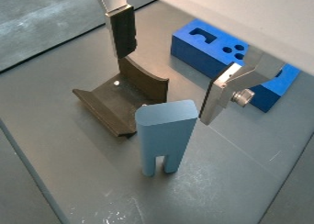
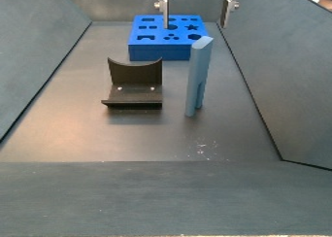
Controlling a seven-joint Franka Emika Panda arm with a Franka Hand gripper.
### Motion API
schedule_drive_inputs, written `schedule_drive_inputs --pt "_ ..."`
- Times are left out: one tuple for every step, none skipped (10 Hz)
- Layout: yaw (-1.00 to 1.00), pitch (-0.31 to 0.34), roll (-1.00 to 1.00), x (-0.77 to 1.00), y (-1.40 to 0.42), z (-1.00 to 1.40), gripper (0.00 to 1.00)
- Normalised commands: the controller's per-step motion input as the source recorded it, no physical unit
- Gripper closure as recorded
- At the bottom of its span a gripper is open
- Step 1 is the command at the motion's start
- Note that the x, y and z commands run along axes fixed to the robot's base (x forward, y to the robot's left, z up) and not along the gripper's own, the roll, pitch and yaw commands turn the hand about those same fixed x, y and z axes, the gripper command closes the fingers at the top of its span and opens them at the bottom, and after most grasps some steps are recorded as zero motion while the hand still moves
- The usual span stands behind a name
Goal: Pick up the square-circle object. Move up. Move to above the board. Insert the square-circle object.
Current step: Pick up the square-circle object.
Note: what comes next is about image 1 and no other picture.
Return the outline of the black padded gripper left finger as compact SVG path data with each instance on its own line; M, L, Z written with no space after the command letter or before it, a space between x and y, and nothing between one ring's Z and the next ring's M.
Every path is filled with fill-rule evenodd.
M126 0L97 0L110 30L112 46L117 59L124 58L136 49L136 29L133 6Z

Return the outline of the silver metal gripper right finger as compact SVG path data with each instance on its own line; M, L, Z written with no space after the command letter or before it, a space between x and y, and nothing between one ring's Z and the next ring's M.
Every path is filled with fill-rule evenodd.
M229 102L245 106L253 92L249 87L269 81L285 62L255 47L247 48L244 65L232 62L210 81L198 114L200 122L208 125Z

